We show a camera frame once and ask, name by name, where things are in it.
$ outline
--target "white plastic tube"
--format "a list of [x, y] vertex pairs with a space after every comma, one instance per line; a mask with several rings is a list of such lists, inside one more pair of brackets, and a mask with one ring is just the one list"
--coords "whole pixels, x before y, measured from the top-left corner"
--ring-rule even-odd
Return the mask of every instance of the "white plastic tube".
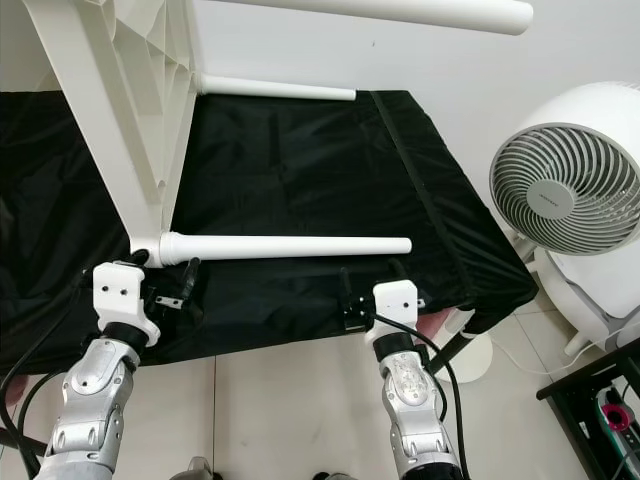
[[256, 97], [308, 98], [312, 100], [356, 99], [356, 91], [346, 88], [313, 87], [293, 83], [263, 82], [243, 78], [216, 77], [200, 74], [201, 93], [226, 95], [251, 95]]
[[370, 237], [236, 237], [163, 233], [162, 265], [201, 260], [249, 258], [328, 257], [340, 255], [394, 255], [411, 252], [408, 238]]
[[528, 3], [512, 0], [221, 0], [353, 17], [520, 35], [533, 19]]

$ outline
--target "white cord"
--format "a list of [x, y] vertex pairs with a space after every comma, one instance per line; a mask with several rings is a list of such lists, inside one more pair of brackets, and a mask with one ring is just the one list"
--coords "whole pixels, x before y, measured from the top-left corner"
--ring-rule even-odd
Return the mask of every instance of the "white cord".
[[582, 354], [583, 354], [584, 352], [586, 352], [587, 350], [589, 350], [591, 347], [595, 347], [595, 346], [596, 346], [596, 345], [598, 345], [599, 343], [606, 342], [606, 341], [607, 341], [607, 340], [609, 340], [611, 337], [613, 337], [614, 335], [616, 335], [616, 334], [620, 333], [621, 331], [623, 331], [623, 330], [625, 330], [625, 329], [627, 329], [627, 328], [631, 328], [631, 327], [638, 327], [638, 326], [640, 326], [640, 324], [638, 324], [638, 323], [634, 323], [634, 324], [627, 324], [627, 325], [625, 325], [624, 327], [622, 327], [622, 328], [620, 328], [620, 329], [616, 330], [615, 332], [610, 333], [607, 337], [603, 338], [602, 340], [598, 340], [598, 341], [597, 341], [597, 342], [595, 342], [595, 343], [590, 343], [589, 345], [587, 345], [586, 347], [584, 347], [582, 350], [580, 350], [580, 351], [578, 352], [578, 354], [576, 355], [576, 358], [574, 358], [574, 359], [573, 359], [573, 362], [571, 362], [569, 365], [565, 365], [564, 367], [557, 368], [557, 369], [555, 369], [555, 370], [552, 370], [551, 372], [539, 372], [539, 371], [537, 371], [537, 370], [529, 370], [528, 368], [523, 367], [522, 365], [520, 365], [520, 364], [518, 363], [518, 361], [517, 361], [515, 358], [513, 358], [513, 355], [511, 355], [511, 354], [507, 351], [507, 349], [506, 349], [506, 348], [504, 348], [504, 347], [503, 347], [503, 346], [502, 346], [502, 345], [501, 345], [497, 340], [495, 340], [493, 337], [491, 337], [491, 341], [493, 342], [493, 344], [494, 344], [496, 347], [498, 347], [500, 350], [502, 350], [502, 351], [504, 352], [504, 354], [505, 354], [507, 357], [509, 357], [509, 360], [511, 360], [511, 362], [512, 362], [516, 367], [518, 367], [518, 368], [519, 368], [520, 370], [522, 370], [523, 372], [526, 372], [526, 373], [532, 373], [532, 374], [534, 374], [534, 375], [551, 375], [551, 374], [553, 374], [553, 373], [558, 373], [558, 372], [561, 372], [561, 371], [563, 371], [563, 370], [566, 370], [567, 368], [571, 368], [571, 367], [573, 367], [573, 366], [576, 364], [576, 362], [580, 359], [580, 357], [582, 356]]

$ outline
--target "power cord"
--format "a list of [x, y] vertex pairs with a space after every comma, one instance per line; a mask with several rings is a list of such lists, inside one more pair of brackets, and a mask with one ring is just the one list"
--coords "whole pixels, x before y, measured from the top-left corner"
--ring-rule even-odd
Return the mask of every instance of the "power cord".
[[624, 387], [624, 390], [622, 391], [622, 396], [621, 396], [621, 398], [622, 398], [622, 400], [623, 400], [623, 401], [624, 401], [624, 397], [626, 397], [626, 396], [627, 396], [627, 392], [629, 391], [629, 387], [631, 387], [631, 384], [630, 384], [630, 383], [627, 383], [627, 386], [626, 386], [626, 387]]
[[560, 367], [560, 368], [556, 368], [555, 370], [552, 370], [550, 372], [541, 372], [538, 370], [530, 370], [528, 368], [523, 367], [522, 365], [520, 365], [520, 363], [518, 363], [518, 361], [513, 357], [513, 355], [511, 353], [509, 353], [509, 351], [503, 347], [500, 342], [498, 342], [497, 340], [495, 340], [493, 337], [491, 337], [491, 342], [493, 342], [493, 344], [498, 347], [500, 350], [502, 350], [504, 352], [504, 354], [509, 358], [509, 360], [511, 360], [511, 363], [513, 363], [516, 367], [518, 367], [520, 370], [522, 370], [523, 372], [526, 373], [531, 373], [534, 375], [552, 375], [554, 373], [558, 373], [558, 372], [562, 372], [563, 370], [566, 370], [567, 368], [571, 368], [573, 367], [577, 361], [580, 359], [580, 357], [590, 348], [595, 347], [596, 345], [598, 345], [599, 343], [602, 342], [606, 342], [607, 340], [609, 340], [611, 337], [613, 337], [614, 335], [617, 335], [618, 333], [622, 332], [623, 330], [627, 329], [627, 328], [631, 328], [631, 327], [637, 327], [638, 324], [633, 324], [633, 325], [625, 325], [624, 327], [616, 330], [615, 332], [609, 334], [608, 336], [606, 336], [605, 338], [603, 338], [602, 340], [598, 340], [595, 343], [590, 343], [589, 345], [587, 345], [586, 347], [584, 347], [582, 350], [580, 350], [578, 352], [578, 354], [576, 355], [576, 357], [573, 359], [573, 361], [569, 364], [569, 365], [565, 365], [564, 367]]
[[616, 470], [616, 473], [613, 474], [613, 477], [611, 477], [611, 480], [618, 480], [618, 477], [620, 476], [620, 474], [622, 473], [622, 470], [624, 469], [624, 464], [627, 463], [627, 460], [629, 460], [629, 457], [631, 455], [637, 455], [638, 453], [640, 453], [640, 448], [636, 448], [631, 452], [627, 452], [627, 454], [624, 457], [622, 457], [622, 460], [620, 460], [620, 465], [618, 465], [618, 469]]
[[42, 377], [38, 383], [36, 383], [33, 388], [29, 391], [29, 394], [25, 397], [24, 402], [22, 403], [22, 408], [20, 409], [20, 415], [18, 416], [18, 433], [24, 437], [24, 423], [27, 418], [27, 411], [29, 410], [29, 406], [33, 401], [34, 397], [38, 393], [38, 391], [53, 377], [57, 377], [64, 370], [56, 370], [55, 372], [51, 372], [48, 375]]
[[444, 419], [447, 418], [447, 409], [449, 406], [447, 405], [447, 396], [444, 394], [444, 389], [442, 385], [440, 385], [440, 381], [436, 378], [436, 376], [431, 373], [431, 378], [433, 378], [433, 383], [436, 384], [436, 388], [438, 389], [438, 393], [440, 394], [440, 398], [442, 399], [442, 411], [440, 412], [440, 421], [444, 422]]
[[16, 364], [11, 368], [6, 377], [2, 380], [2, 384], [0, 385], [0, 418], [4, 422], [4, 426], [18, 446], [18, 451], [22, 457], [22, 461], [24, 463], [25, 469], [27, 470], [27, 475], [30, 480], [33, 480], [38, 472], [40, 471], [40, 462], [36, 457], [36, 454], [29, 448], [26, 444], [24, 437], [18, 431], [16, 426], [13, 423], [11, 415], [7, 410], [7, 393], [9, 391], [9, 385], [11, 385], [11, 381], [13, 378], [20, 372], [20, 369], [29, 361], [29, 359], [38, 351], [38, 349], [47, 341], [47, 339], [53, 335], [53, 333], [58, 329], [62, 323], [67, 319], [69, 313], [78, 302], [80, 298], [80, 289], [75, 288], [69, 304], [65, 309], [64, 313], [51, 325], [47, 328], [47, 330], [36, 340], [31, 347], [25, 352], [24, 355], [16, 362]]
[[[421, 334], [417, 330], [414, 330], [411, 327], [407, 327], [402, 323], [398, 323], [393, 320], [390, 320], [386, 317], [383, 317], [382, 315], [378, 315], [377, 313], [374, 313], [372, 317], [382, 323], [386, 323], [389, 326], [392, 326], [394, 328], [397, 328], [398, 330], [401, 330], [405, 333], [413, 335], [414, 337], [426, 343], [429, 346], [429, 348], [431, 348], [434, 352], [436, 352], [436, 355], [442, 355], [442, 351], [440, 350], [440, 348], [435, 343], [433, 343], [433, 341], [430, 338]], [[462, 476], [464, 477], [464, 480], [471, 480], [471, 476], [469, 475], [469, 468], [467, 467], [467, 454], [464, 447], [464, 432], [463, 432], [463, 426], [462, 426], [462, 402], [460, 401], [460, 389], [458, 387], [458, 380], [456, 378], [456, 374], [453, 371], [453, 368], [451, 367], [451, 364], [449, 363], [449, 361], [444, 360], [443, 364], [444, 364], [444, 368], [447, 370], [447, 373], [449, 374], [449, 377], [451, 379], [451, 387], [453, 389], [453, 398], [455, 402], [455, 411], [456, 411], [456, 430], [458, 431], [458, 450], [460, 453], [460, 469], [462, 470]]]

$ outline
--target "black cable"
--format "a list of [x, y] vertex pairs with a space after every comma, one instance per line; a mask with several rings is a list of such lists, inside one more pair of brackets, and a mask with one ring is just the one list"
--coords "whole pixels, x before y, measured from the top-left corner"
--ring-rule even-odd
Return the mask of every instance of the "black cable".
[[36, 340], [31, 347], [25, 352], [24, 355], [16, 362], [16, 364], [11, 368], [6, 377], [2, 380], [2, 384], [0, 385], [0, 418], [4, 422], [4, 427], [7, 432], [11, 436], [16, 445], [18, 446], [18, 451], [22, 456], [22, 459], [25, 464], [25, 468], [27, 470], [27, 475], [30, 479], [35, 478], [35, 476], [40, 471], [40, 462], [38, 462], [38, 458], [35, 453], [28, 447], [26, 442], [24, 441], [23, 436], [18, 432], [18, 429], [13, 423], [11, 419], [11, 415], [7, 411], [7, 393], [9, 391], [9, 385], [11, 385], [11, 381], [18, 374], [20, 369], [29, 361], [29, 359], [36, 353], [36, 351], [42, 346], [42, 344], [57, 330], [57, 328], [62, 325], [62, 323], [66, 320], [67, 316], [75, 306], [76, 302], [80, 298], [80, 290], [75, 288], [69, 304], [65, 309], [64, 313], [55, 320], [47, 330]]
[[627, 396], [627, 392], [629, 391], [629, 387], [631, 386], [630, 383], [627, 383], [627, 386], [624, 387], [624, 390], [622, 391], [622, 400], [624, 401], [624, 397]]
[[620, 460], [618, 469], [616, 470], [616, 473], [613, 474], [613, 477], [611, 477], [611, 480], [618, 480], [618, 477], [622, 473], [622, 470], [624, 470], [624, 465], [625, 463], [627, 463], [627, 460], [629, 459], [629, 457], [631, 455], [637, 455], [638, 453], [640, 453], [640, 448], [636, 448], [635, 450], [627, 452], [627, 454], [624, 457], [622, 457], [622, 460]]
[[24, 402], [22, 403], [22, 408], [20, 409], [20, 415], [18, 417], [18, 433], [20, 433], [21, 436], [24, 437], [24, 423], [27, 418], [27, 411], [29, 410], [29, 406], [36, 396], [36, 393], [38, 393], [38, 390], [40, 390], [45, 383], [63, 372], [64, 370], [61, 369], [45, 375], [38, 381], [38, 383], [33, 386], [33, 388], [29, 391], [29, 394], [25, 397]]
[[[433, 343], [433, 341], [430, 338], [421, 334], [417, 330], [414, 330], [411, 327], [407, 327], [402, 323], [398, 323], [393, 320], [390, 320], [386, 317], [383, 317], [382, 315], [378, 315], [377, 313], [374, 313], [372, 316], [373, 318], [375, 318], [376, 320], [382, 323], [386, 323], [387, 325], [390, 325], [394, 328], [397, 328], [398, 330], [402, 330], [403, 332], [409, 333], [414, 337], [419, 338], [424, 343], [426, 343], [429, 346], [429, 348], [431, 348], [434, 352], [436, 352], [437, 355], [442, 354], [442, 352], [440, 351], [440, 348], [438, 348], [438, 346], [435, 343]], [[458, 431], [458, 450], [460, 452], [460, 469], [462, 470], [462, 476], [464, 477], [464, 479], [471, 480], [471, 476], [469, 475], [469, 468], [467, 467], [467, 454], [464, 448], [464, 433], [463, 433], [463, 426], [462, 426], [462, 402], [460, 401], [460, 389], [458, 388], [458, 379], [456, 378], [456, 374], [453, 371], [453, 368], [451, 367], [451, 364], [449, 363], [449, 361], [443, 359], [442, 363], [444, 364], [444, 367], [446, 368], [447, 373], [449, 374], [449, 377], [451, 379], [451, 387], [453, 388], [453, 398], [455, 401], [455, 410], [456, 410], [456, 429]]]
[[447, 404], [448, 403], [447, 396], [444, 394], [444, 389], [442, 388], [442, 385], [440, 385], [440, 381], [435, 377], [433, 372], [429, 372], [429, 373], [431, 373], [433, 383], [436, 384], [436, 388], [438, 389], [438, 393], [440, 394], [440, 398], [442, 399], [442, 411], [440, 412], [440, 421], [444, 422], [444, 419], [447, 418], [447, 410], [449, 408], [449, 405]]
[[423, 352], [422, 352], [422, 348], [424, 348], [424, 356], [426, 356], [426, 359], [423, 361], [423, 363], [427, 363], [426, 368], [427, 370], [429, 370], [429, 373], [431, 374], [433, 383], [436, 384], [436, 388], [438, 389], [438, 393], [440, 394], [440, 398], [442, 399], [442, 411], [440, 412], [440, 421], [444, 422], [444, 419], [447, 418], [447, 410], [449, 409], [449, 405], [447, 402], [447, 396], [444, 393], [444, 389], [442, 388], [442, 385], [440, 384], [440, 381], [436, 378], [435, 374], [433, 373], [433, 370], [431, 369], [431, 366], [428, 362], [429, 360], [429, 352], [427, 351], [427, 345], [417, 345], [417, 347], [421, 347], [420, 348], [420, 356], [423, 356]]

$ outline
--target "black tablecloth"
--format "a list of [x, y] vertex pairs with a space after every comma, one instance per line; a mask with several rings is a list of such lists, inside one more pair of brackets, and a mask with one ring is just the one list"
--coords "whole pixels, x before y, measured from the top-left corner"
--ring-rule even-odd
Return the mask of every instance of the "black tablecloth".
[[[64, 313], [79, 273], [128, 238], [59, 92], [3, 93], [0, 374]], [[398, 260], [435, 312], [475, 309], [481, 333], [537, 287], [407, 92], [355, 102], [203, 96], [172, 230], [214, 235], [406, 236]], [[205, 262], [201, 321], [163, 325], [144, 364], [345, 334], [341, 267], [354, 292], [389, 278], [387, 257]], [[149, 274], [179, 278], [183, 266]], [[90, 290], [27, 371], [68, 367], [91, 335]]]

